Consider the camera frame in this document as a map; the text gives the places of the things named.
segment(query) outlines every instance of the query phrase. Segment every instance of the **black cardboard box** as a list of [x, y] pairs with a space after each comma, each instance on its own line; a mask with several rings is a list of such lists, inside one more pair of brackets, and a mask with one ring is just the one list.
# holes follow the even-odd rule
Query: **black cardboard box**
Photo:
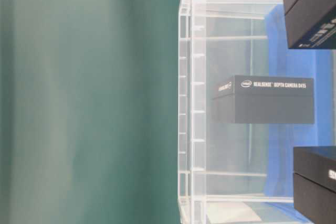
[[336, 49], [336, 0], [283, 0], [288, 47]]
[[294, 148], [294, 207], [315, 224], [336, 222], [336, 146]]
[[216, 87], [214, 119], [224, 123], [314, 123], [313, 79], [233, 76]]

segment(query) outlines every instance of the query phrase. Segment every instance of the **green curtain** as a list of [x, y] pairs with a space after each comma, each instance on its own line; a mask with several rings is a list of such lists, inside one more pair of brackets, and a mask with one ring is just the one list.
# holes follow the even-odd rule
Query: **green curtain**
[[178, 223], [179, 0], [1, 0], [0, 223]]

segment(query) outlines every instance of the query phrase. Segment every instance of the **white label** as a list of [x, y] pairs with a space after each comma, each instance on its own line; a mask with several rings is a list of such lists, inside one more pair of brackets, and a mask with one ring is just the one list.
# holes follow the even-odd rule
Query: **white label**
[[253, 83], [254, 87], [262, 87], [262, 88], [271, 88], [272, 87], [272, 82], [260, 82], [260, 81], [255, 81]]
[[299, 47], [310, 47], [310, 44], [301, 44]]
[[219, 87], [218, 91], [221, 92], [221, 91], [224, 91], [224, 90], [227, 90], [227, 89], [231, 89], [231, 87], [232, 87], [232, 82], [229, 82], [228, 84]]
[[328, 24], [325, 24], [323, 26], [323, 29], [331, 29], [331, 28], [334, 28], [334, 27], [335, 27], [335, 24], [328, 23]]
[[319, 30], [318, 34], [326, 34], [327, 32], [328, 32], [328, 30], [323, 29], [323, 30]]
[[329, 178], [336, 180], [336, 172], [334, 170], [329, 170]]

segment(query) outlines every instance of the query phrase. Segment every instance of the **black box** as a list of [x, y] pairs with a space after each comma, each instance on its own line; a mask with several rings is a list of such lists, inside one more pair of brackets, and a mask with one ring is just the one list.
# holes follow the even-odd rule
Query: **black box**
[[315, 224], [336, 222], [336, 146], [294, 148], [294, 207]]
[[233, 76], [216, 87], [212, 114], [225, 123], [312, 124], [313, 93], [313, 79]]
[[336, 49], [336, 0], [283, 0], [288, 47]]

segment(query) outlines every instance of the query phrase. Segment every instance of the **intel realsense depth camera box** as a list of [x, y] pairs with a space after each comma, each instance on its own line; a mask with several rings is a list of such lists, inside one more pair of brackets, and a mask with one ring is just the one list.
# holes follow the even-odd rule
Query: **intel realsense depth camera box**
[[212, 114], [224, 123], [314, 123], [314, 82], [308, 78], [233, 76], [216, 86]]
[[315, 224], [336, 221], [336, 146], [294, 148], [294, 207]]
[[288, 47], [336, 49], [336, 0], [283, 0]]

